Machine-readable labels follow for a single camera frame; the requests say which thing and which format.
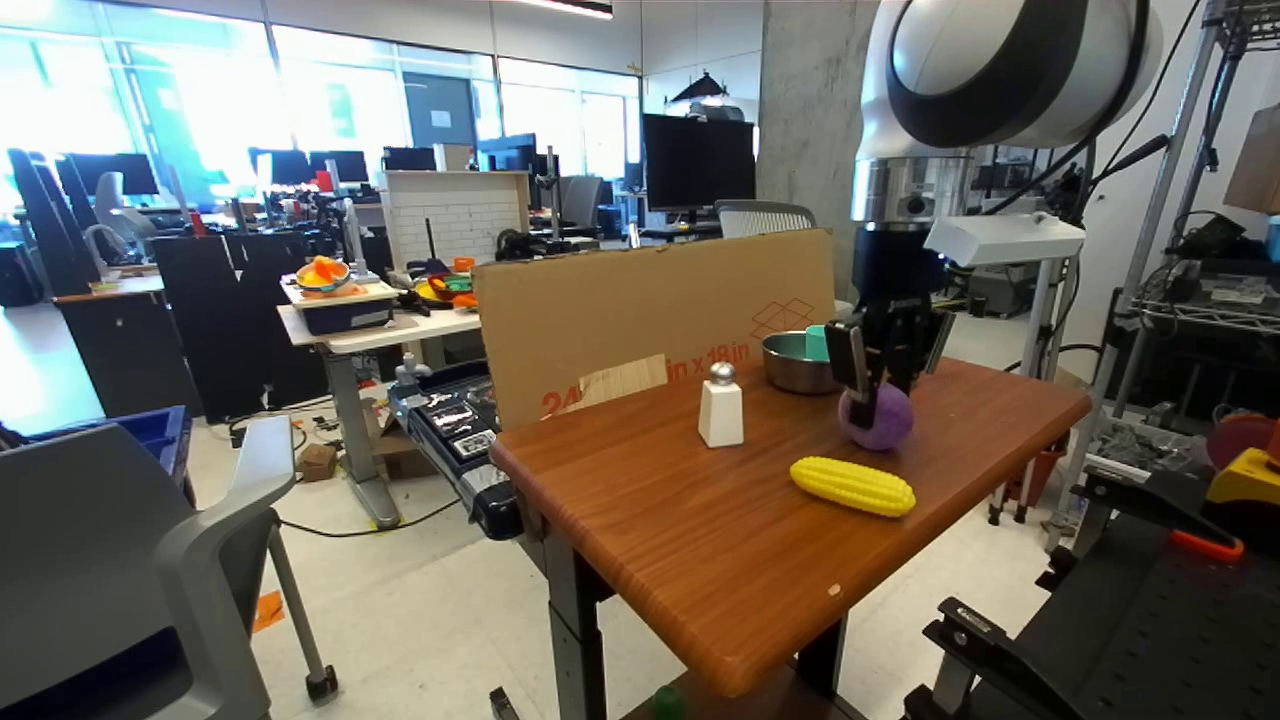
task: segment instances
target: cardboard box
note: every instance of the cardboard box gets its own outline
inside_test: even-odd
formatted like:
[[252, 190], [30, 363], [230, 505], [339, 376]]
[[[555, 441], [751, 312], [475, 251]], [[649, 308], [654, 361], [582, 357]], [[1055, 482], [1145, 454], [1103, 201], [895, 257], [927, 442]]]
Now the cardboard box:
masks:
[[714, 361], [762, 361], [772, 333], [832, 318], [832, 236], [587, 251], [475, 270], [503, 428], [535, 425]]
[[1225, 203], [1280, 214], [1280, 102], [1251, 116]]

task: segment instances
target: dark bowl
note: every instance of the dark bowl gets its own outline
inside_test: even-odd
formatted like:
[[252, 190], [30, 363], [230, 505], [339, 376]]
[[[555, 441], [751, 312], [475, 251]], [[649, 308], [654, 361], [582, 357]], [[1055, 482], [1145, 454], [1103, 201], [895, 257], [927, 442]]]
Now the dark bowl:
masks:
[[828, 361], [810, 357], [806, 333], [780, 333], [766, 338], [766, 376], [772, 388], [801, 390], [801, 397], [828, 397], [837, 390], [837, 376]]

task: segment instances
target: purple object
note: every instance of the purple object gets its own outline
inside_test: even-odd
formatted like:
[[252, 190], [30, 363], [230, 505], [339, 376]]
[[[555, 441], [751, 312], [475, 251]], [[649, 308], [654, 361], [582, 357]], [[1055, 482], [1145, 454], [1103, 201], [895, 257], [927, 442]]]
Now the purple object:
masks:
[[854, 442], [872, 453], [892, 453], [914, 436], [914, 399], [895, 385], [880, 385], [872, 428], [854, 425], [848, 405], [854, 405], [854, 390], [840, 390], [837, 425]]

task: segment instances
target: white bottle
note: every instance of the white bottle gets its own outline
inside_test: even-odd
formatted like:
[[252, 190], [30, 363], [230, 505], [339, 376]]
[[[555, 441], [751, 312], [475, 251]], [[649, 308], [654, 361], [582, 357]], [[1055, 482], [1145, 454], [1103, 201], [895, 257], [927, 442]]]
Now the white bottle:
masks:
[[708, 446], [744, 442], [744, 388], [731, 379], [731, 363], [714, 363], [696, 411], [696, 432]]

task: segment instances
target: window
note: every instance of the window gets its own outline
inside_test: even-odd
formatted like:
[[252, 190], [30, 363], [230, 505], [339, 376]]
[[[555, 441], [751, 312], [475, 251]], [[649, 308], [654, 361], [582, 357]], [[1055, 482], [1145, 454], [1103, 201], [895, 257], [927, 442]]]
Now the window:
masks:
[[[150, 153], [170, 201], [255, 194], [250, 149], [475, 144], [535, 133], [565, 174], [642, 157], [642, 78], [553, 63], [68, 0], [0, 24], [0, 149]], [[0, 157], [0, 203], [16, 203]]]
[[499, 82], [503, 134], [535, 133], [539, 153], [562, 153], [565, 174], [625, 174], [642, 157], [636, 77], [499, 58]]
[[159, 184], [195, 207], [252, 190], [250, 149], [293, 138], [263, 28], [107, 8], [103, 33], [138, 96]]

